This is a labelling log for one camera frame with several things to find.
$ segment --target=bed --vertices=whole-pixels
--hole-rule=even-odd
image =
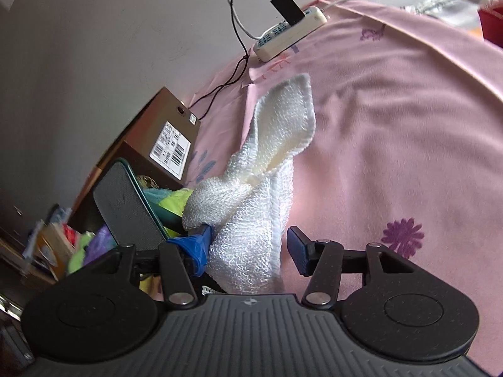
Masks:
[[[347,249],[382,242],[469,296],[480,329],[469,356],[503,370],[503,51],[396,8],[317,0],[329,22],[225,88],[203,120],[188,187],[219,175],[258,98],[311,76],[316,133],[294,159],[288,226]],[[194,95],[224,82],[236,61]],[[210,98],[191,110],[203,114]],[[285,292],[308,282],[285,242]],[[360,287],[343,276],[340,298]]]

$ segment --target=yellow-green cloth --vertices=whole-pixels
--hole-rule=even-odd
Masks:
[[[165,199],[162,199],[159,202],[159,205],[177,216],[182,216],[185,208],[185,204],[187,204],[187,200],[192,194],[192,190],[190,188],[182,188],[177,191],[173,191],[170,195],[168,195]],[[168,233],[169,238],[179,237],[180,234],[165,228]]]
[[[88,246],[89,243],[91,242],[91,239],[93,238],[94,234],[89,231],[83,233],[80,236],[79,249],[75,251],[75,253],[72,255],[66,268],[66,273],[68,273],[68,275],[82,268],[82,263],[84,262],[84,258],[86,256],[86,251],[84,250],[84,247]]]

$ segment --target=black cable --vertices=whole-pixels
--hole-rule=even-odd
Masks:
[[[241,79],[241,77],[245,74],[245,71],[248,67],[248,59],[250,58],[250,55],[248,54],[248,50],[246,49],[246,46],[245,46],[245,43],[243,42],[243,40],[241,39],[240,37],[240,34],[237,32],[237,29],[236,29],[236,23],[235,23],[235,19],[234,19],[234,15],[232,15],[232,9],[234,8],[234,0],[230,0],[230,19],[231,19],[231,22],[232,22],[232,28],[234,29],[234,33],[236,34],[236,37],[237,37],[237,40],[240,42],[241,44],[241,47],[243,48],[243,51],[245,52],[245,55],[238,61],[238,63],[236,64],[236,67],[234,69],[234,72],[232,73],[231,77],[229,79],[227,79],[227,81],[221,85],[218,85],[217,87],[215,87],[211,92],[207,93],[206,95],[200,97],[198,100],[196,100],[192,105],[191,107],[193,107],[197,102],[199,102],[201,99],[204,99],[205,97],[208,97],[210,96],[213,92],[216,91],[216,93],[213,95],[213,98],[211,99],[211,102],[210,102],[210,105],[208,106],[208,108],[206,109],[206,111],[204,112],[204,114],[199,118],[199,120],[203,120],[203,118],[208,114],[208,112],[210,111],[212,105],[213,105],[213,102],[215,101],[215,98],[217,97],[217,95],[221,92],[221,90],[223,88],[225,88],[226,86],[229,86],[229,85],[232,85],[234,83],[236,83],[237,81],[239,81]],[[241,70],[241,73],[240,75],[235,79],[235,80],[232,80],[232,78],[235,76],[236,72],[237,72],[237,69],[239,68],[240,66],[240,63],[242,61],[245,61],[245,66],[243,67],[243,69]]]

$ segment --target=white wall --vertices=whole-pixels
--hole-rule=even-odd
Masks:
[[[237,0],[236,9],[255,34],[278,20],[268,0]],[[24,236],[53,202],[71,205],[160,87],[187,99],[240,49],[225,0],[16,0],[10,12],[0,8],[0,226]]]

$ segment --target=white power strip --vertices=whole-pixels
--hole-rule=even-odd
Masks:
[[[326,17],[318,7],[309,7],[304,14],[302,21],[293,27],[283,21],[263,33],[260,40],[253,46],[253,51],[262,62],[270,61],[277,54],[326,23]]]

